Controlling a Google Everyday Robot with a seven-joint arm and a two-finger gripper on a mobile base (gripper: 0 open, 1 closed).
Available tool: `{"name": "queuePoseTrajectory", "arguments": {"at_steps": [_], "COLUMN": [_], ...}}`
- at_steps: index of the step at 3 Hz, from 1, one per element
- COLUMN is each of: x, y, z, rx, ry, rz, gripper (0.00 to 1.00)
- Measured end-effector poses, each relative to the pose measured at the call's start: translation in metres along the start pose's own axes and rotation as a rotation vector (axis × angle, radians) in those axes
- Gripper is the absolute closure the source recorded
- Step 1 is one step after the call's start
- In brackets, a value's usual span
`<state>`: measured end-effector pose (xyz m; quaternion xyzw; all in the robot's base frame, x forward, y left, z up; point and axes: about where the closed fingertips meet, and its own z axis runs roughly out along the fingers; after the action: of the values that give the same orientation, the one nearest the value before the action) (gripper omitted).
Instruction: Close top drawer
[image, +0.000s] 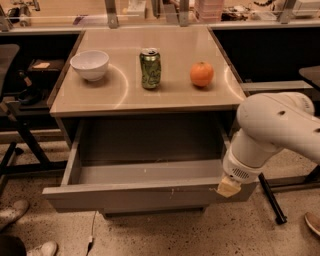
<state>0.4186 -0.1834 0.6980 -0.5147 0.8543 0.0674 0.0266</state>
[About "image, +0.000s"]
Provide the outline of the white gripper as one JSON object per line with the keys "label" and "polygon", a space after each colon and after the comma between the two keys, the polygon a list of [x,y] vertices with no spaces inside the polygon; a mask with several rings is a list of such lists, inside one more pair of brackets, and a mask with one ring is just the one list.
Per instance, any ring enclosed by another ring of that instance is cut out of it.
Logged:
{"label": "white gripper", "polygon": [[242,164],[231,149],[225,153],[222,164],[226,176],[222,178],[216,192],[225,198],[238,194],[241,191],[241,184],[254,182],[261,173],[260,168],[251,168]]}

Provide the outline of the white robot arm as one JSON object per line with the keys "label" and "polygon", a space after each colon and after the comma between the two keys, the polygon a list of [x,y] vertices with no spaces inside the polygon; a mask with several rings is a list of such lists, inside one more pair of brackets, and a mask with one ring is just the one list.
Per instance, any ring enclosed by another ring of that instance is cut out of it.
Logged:
{"label": "white robot arm", "polygon": [[263,165],[283,149],[320,164],[320,120],[312,101],[298,92],[260,93],[238,107],[240,129],[234,133],[222,164],[216,192],[225,198],[254,182]]}

